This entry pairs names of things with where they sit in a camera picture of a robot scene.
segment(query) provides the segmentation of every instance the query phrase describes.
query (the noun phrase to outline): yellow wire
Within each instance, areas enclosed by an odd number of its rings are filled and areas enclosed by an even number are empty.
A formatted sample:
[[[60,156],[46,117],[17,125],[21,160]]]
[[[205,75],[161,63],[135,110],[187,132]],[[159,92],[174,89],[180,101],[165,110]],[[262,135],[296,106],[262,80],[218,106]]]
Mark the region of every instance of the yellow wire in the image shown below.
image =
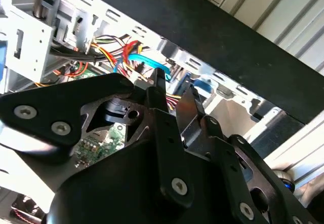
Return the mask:
[[[123,62],[123,65],[126,66],[126,67],[127,67],[128,69],[130,69],[131,71],[138,73],[138,72],[135,71],[132,67],[130,67],[129,65],[127,65],[125,62]],[[138,74],[139,74],[139,76],[140,76],[144,81],[147,81],[147,79],[146,79],[142,74],[140,74],[140,73],[138,73]]]
[[[138,54],[141,54],[142,53],[142,50],[143,50],[143,44],[140,44],[137,48],[137,53]]]
[[[172,111],[174,110],[174,108],[171,106],[170,103],[168,103],[168,107],[169,107]]]
[[[113,61],[112,61],[111,58],[107,55],[107,53],[105,52],[104,49],[102,49],[100,46],[98,46],[98,45],[96,45],[96,44],[94,44],[94,43],[92,43],[91,46],[97,48],[98,50],[100,50],[100,52],[103,53],[105,57],[107,57],[107,59],[108,59],[108,61],[110,62],[111,66],[112,66],[113,68],[115,67]]]
[[[40,82],[35,82],[35,85],[38,87],[49,86],[49,85],[42,84]]]
[[[172,95],[172,94],[167,94],[167,96],[175,99],[180,99],[181,97],[179,95]]]

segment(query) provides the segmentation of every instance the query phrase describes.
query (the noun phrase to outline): blue wire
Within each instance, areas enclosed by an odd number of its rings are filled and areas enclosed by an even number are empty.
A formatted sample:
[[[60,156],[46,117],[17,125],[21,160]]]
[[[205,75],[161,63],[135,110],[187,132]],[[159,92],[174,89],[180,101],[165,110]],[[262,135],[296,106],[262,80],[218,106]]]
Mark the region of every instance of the blue wire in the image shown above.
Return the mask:
[[[119,65],[121,62],[123,62],[123,60],[119,60],[119,61],[117,62],[117,64],[115,65],[115,67],[114,67],[114,69],[113,69],[114,73],[117,73],[118,65]]]
[[[152,60],[150,58],[147,58],[147,57],[145,57],[143,55],[139,55],[139,54],[130,54],[128,56],[128,59],[130,61],[144,62],[146,65],[148,65],[148,66],[150,66],[150,67],[152,67],[154,69],[155,68],[160,68],[165,72],[166,79],[170,80],[170,78],[171,78],[171,76],[170,76],[171,72],[170,72],[170,69],[168,67],[166,67],[166,66],[162,65],[161,63],[156,62],[156,61],[154,61],[154,60]]]

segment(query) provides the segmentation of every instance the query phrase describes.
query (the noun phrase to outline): motherboard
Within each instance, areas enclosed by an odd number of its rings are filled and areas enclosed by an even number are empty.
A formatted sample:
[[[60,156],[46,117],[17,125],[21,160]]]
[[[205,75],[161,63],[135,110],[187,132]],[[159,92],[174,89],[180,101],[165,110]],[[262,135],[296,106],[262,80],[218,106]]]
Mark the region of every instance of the motherboard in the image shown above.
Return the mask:
[[[83,138],[75,147],[75,166],[84,169],[120,150],[125,144],[126,126],[115,123],[109,130],[102,130]]]

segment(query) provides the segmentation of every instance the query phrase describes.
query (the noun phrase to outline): metal panel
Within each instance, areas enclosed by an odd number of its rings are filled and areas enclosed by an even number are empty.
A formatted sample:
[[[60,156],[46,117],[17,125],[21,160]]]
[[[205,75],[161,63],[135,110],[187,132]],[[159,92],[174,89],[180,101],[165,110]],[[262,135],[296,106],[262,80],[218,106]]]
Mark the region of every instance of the metal panel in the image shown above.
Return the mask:
[[[299,58],[312,69],[324,68],[324,0],[210,0]]]

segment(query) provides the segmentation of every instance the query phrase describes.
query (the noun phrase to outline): wire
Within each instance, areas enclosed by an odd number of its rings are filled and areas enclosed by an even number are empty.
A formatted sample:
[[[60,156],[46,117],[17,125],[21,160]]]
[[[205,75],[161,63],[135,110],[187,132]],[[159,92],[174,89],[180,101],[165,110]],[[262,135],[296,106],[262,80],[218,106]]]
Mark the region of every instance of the wire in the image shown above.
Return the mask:
[[[94,38],[94,42],[96,44],[108,44],[108,43],[115,43],[117,42],[118,44],[120,44],[122,47],[125,46],[125,43],[123,41],[123,39],[129,37],[128,34],[125,34],[121,37],[117,37],[117,36],[113,36],[113,35],[108,35],[108,34],[104,34],[104,35],[101,35],[101,36],[98,36],[96,38]]]
[[[103,49],[95,43],[92,43],[91,46],[97,48],[101,53],[103,53],[103,55],[107,58],[112,67],[115,66],[117,60],[114,58],[114,56],[112,56],[109,52],[107,52],[105,49]]]
[[[174,107],[172,107],[172,105],[169,102],[167,102],[167,105],[172,111],[174,111]]]
[[[123,65],[126,66],[128,69],[130,69],[132,72],[136,72],[138,73],[137,71],[135,71],[132,67],[130,67],[129,65],[127,65],[125,62],[123,62]],[[140,73],[138,73],[139,76],[144,80],[144,81],[147,81],[147,79]]]
[[[38,86],[38,87],[50,86],[50,85],[46,85],[46,84],[43,84],[43,83],[40,83],[40,82],[35,82],[35,85]]]
[[[129,44],[126,44],[124,47],[124,52],[123,52],[123,60],[126,64],[128,64],[128,54],[132,51],[134,45],[138,43],[137,40],[130,42]]]
[[[173,98],[170,98],[170,97],[167,97],[167,99],[169,100],[169,101],[171,101],[171,102],[173,102],[174,104],[178,104],[178,100],[176,100],[176,99],[173,99]]]
[[[179,96],[179,95],[167,94],[167,96],[169,96],[170,98],[174,98],[174,99],[180,99],[181,98],[181,96]]]
[[[22,219],[24,222],[29,223],[29,224],[35,224],[35,223],[33,223],[33,222],[27,220],[26,218],[24,218],[22,215],[20,215],[19,212],[18,212],[17,210],[14,210],[14,212],[15,212],[16,216],[18,216],[18,217],[19,217],[20,219]]]
[[[143,44],[140,43],[140,45],[139,45],[138,48],[137,48],[137,53],[138,53],[138,54],[141,54],[141,53],[142,53],[142,50],[143,50]]]
[[[83,73],[85,73],[85,71],[87,70],[87,68],[88,68],[88,62],[86,63],[84,69],[79,74],[73,74],[70,77],[76,77],[76,76],[82,75]]]
[[[68,74],[64,74],[65,76],[75,76],[76,74],[80,73],[80,71],[82,70],[83,67],[83,63],[79,62],[79,68],[74,72],[74,73],[68,73]]]

